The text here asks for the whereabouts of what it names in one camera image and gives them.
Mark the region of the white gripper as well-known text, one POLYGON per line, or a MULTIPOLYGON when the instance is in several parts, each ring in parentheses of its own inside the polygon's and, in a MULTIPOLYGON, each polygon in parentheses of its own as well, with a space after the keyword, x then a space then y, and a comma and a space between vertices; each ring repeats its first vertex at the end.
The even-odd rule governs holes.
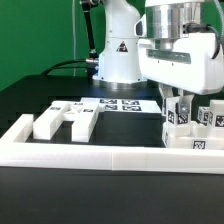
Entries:
POLYGON ((213 59, 215 50, 214 33, 190 33, 187 38, 176 40, 171 51, 156 50, 150 39, 138 41, 141 74, 159 83, 163 115, 166 114, 166 99, 173 96, 172 87, 179 88, 180 115, 188 115, 191 112, 193 93, 205 95, 222 90, 223 51, 220 50, 213 59))

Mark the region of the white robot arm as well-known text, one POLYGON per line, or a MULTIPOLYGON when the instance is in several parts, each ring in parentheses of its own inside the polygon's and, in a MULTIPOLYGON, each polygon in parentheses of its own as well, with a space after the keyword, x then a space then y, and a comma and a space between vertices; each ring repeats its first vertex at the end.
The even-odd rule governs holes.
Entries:
POLYGON ((111 89, 158 83, 163 98, 179 90, 178 109, 190 110, 190 94, 224 88, 224 54, 217 31, 202 22, 205 0, 146 0, 145 14, 126 0, 102 0, 105 48, 96 85, 111 89))

